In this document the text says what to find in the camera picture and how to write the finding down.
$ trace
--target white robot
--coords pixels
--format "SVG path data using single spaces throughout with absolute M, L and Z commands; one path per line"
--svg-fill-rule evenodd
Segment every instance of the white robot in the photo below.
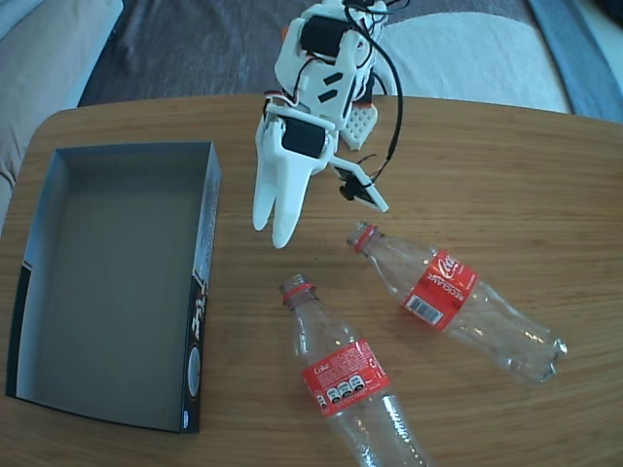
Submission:
M 276 248 L 296 229 L 310 178 L 327 165 L 338 172 L 345 198 L 387 211 L 374 181 L 390 156 L 370 177 L 336 152 L 340 137 L 359 150 L 377 122 L 373 66 L 384 52 L 378 41 L 388 13 L 381 0 L 323 0 L 290 23 L 275 65 L 283 90 L 266 92 L 255 136 L 253 226 L 263 230 L 275 208 Z

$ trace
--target cardboard box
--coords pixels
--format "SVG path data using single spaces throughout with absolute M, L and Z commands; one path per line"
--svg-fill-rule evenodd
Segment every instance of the cardboard box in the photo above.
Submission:
M 220 179 L 208 142 L 55 151 L 19 278 L 8 396 L 199 431 Z

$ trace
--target wooden table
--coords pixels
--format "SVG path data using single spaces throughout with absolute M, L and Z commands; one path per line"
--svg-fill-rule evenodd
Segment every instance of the wooden table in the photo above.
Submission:
M 363 154 L 382 154 L 394 107 Z M 0 398 L 2 466 L 355 465 L 307 393 L 276 287 L 302 271 L 367 337 L 441 466 L 623 465 L 623 126 L 511 107 L 409 99 L 379 187 L 385 214 L 314 177 L 290 244 L 251 227 L 260 96 L 62 112 L 35 135 L 0 242 L 0 385 L 18 268 L 53 148 L 213 140 L 224 183 L 206 322 L 202 432 L 95 422 Z M 377 162 L 371 161 L 369 168 Z M 355 220 L 451 249 L 569 345 L 560 374 L 519 387 L 475 351 L 401 311 L 347 251 Z

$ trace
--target coca-cola bottle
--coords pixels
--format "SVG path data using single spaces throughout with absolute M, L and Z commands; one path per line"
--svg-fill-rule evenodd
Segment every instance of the coca-cola bottle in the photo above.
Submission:
M 295 352 L 320 412 L 361 467 L 430 467 L 368 342 L 315 295 L 302 275 L 284 282 Z
M 531 321 L 447 251 L 385 235 L 360 222 L 348 238 L 402 306 L 429 325 L 489 355 L 523 382 L 556 373 L 567 345 Z

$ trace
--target red label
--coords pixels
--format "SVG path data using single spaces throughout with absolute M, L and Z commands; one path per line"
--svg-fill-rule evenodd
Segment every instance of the red label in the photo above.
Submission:
M 389 377 L 364 340 L 305 368 L 303 379 L 325 416 L 342 411 L 389 385 Z
M 438 251 L 403 306 L 438 330 L 450 324 L 478 282 L 474 269 Z

